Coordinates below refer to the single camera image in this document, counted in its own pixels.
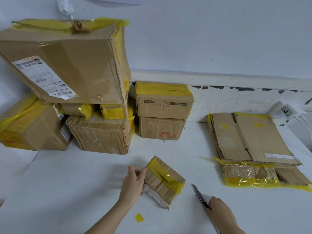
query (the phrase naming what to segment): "small cardboard package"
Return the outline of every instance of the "small cardboard package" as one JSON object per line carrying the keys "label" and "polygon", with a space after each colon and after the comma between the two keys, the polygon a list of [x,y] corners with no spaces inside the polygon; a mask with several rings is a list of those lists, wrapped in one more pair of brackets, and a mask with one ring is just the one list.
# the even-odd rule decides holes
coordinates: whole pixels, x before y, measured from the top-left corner
{"label": "small cardboard package", "polygon": [[61,129],[64,116],[59,105],[44,105],[30,93],[0,117],[0,142],[6,147],[38,151]]}
{"label": "small cardboard package", "polygon": [[187,119],[194,97],[187,85],[137,81],[135,83],[140,117]]}
{"label": "small cardboard package", "polygon": [[128,118],[128,95],[123,104],[100,104],[99,107],[104,119]]}
{"label": "small cardboard package", "polygon": [[178,140],[185,122],[185,119],[140,117],[140,136],[150,139]]}
{"label": "small cardboard package", "polygon": [[60,125],[53,131],[41,149],[66,150],[72,137],[72,133],[64,121],[63,126]]}
{"label": "small cardboard package", "polygon": [[103,119],[95,111],[90,119],[70,116],[66,123],[77,139],[81,150],[127,154],[135,132],[134,110],[129,108],[127,119]]}
{"label": "small cardboard package", "polygon": [[223,162],[301,164],[268,115],[215,113],[207,121]]}
{"label": "small cardboard package", "polygon": [[36,20],[0,31],[0,55],[44,102],[122,104],[131,78],[129,21]]}
{"label": "small cardboard package", "polygon": [[66,115],[86,117],[86,119],[89,119],[94,112],[96,104],[62,103],[60,106]]}
{"label": "small cardboard package", "polygon": [[161,207],[169,209],[173,199],[181,193],[185,179],[174,169],[154,156],[146,166],[144,191]]}
{"label": "small cardboard package", "polygon": [[296,166],[222,165],[230,187],[294,188],[312,192],[312,182]]}

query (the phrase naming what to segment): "person's left hand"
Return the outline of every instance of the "person's left hand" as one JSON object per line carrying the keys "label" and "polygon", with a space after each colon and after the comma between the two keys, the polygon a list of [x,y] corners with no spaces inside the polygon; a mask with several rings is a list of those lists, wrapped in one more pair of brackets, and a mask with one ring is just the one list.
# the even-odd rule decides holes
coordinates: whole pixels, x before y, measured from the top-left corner
{"label": "person's left hand", "polygon": [[118,202],[127,205],[130,208],[136,203],[140,195],[142,195],[145,179],[145,168],[141,171],[133,166],[128,167],[128,175],[124,179],[121,186]]}

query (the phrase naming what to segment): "white cable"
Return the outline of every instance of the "white cable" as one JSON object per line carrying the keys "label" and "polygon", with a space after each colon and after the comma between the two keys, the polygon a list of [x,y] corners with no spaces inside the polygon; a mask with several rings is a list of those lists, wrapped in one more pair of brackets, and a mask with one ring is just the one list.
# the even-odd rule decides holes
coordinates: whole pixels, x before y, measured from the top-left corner
{"label": "white cable", "polygon": [[307,124],[307,126],[298,118],[298,117],[295,117],[302,125],[304,125],[304,127],[310,132],[310,137],[311,137],[311,140],[312,140],[312,132],[310,130],[310,126],[309,126],[309,123],[307,122],[306,118],[304,118],[304,116],[299,116],[301,117]]}

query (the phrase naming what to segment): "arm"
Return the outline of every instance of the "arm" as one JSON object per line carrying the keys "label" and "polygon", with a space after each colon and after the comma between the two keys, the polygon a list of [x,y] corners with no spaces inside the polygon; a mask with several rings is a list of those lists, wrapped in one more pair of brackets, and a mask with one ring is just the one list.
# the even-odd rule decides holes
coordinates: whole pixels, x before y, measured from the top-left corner
{"label": "arm", "polygon": [[236,222],[236,218],[230,209],[220,198],[212,197],[209,208],[204,208],[210,221],[222,234],[245,234]]}
{"label": "arm", "polygon": [[85,234],[113,234],[119,224],[136,203],[140,195],[145,179],[145,168],[141,171],[128,167],[128,175],[124,179],[117,203],[94,224]]}

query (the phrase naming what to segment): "hand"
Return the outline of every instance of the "hand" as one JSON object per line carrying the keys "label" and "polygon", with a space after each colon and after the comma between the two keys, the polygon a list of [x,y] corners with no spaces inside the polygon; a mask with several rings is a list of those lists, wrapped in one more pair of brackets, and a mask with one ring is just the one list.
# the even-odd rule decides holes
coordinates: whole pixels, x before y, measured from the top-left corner
{"label": "hand", "polygon": [[244,233],[238,226],[236,218],[230,209],[220,198],[212,197],[208,206],[204,208],[211,222],[222,234]]}
{"label": "hand", "polygon": [[143,194],[145,174],[145,168],[140,171],[133,166],[128,167],[128,175],[121,186],[118,202],[129,208],[136,203],[140,195]]}

